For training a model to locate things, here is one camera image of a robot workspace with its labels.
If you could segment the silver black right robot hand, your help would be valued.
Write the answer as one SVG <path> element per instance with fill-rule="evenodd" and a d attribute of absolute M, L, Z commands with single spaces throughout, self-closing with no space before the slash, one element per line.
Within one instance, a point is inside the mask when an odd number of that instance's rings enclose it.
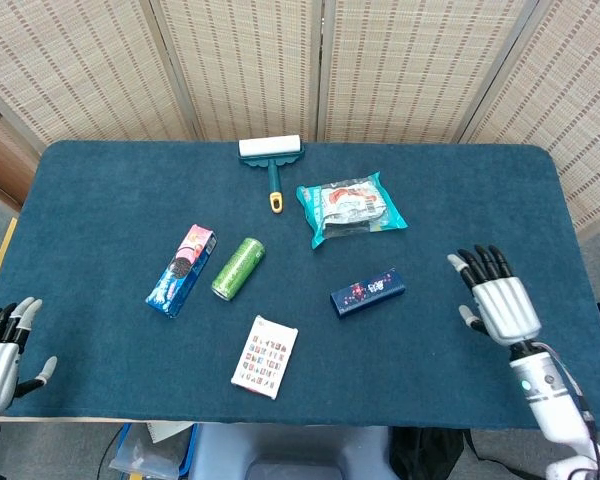
<path fill-rule="evenodd" d="M 503 255 L 494 245 L 476 245 L 473 251 L 459 249 L 447 256 L 470 291 L 478 309 L 458 307 L 466 326 L 510 347 L 535 339 L 541 330 L 530 297 Z"/>

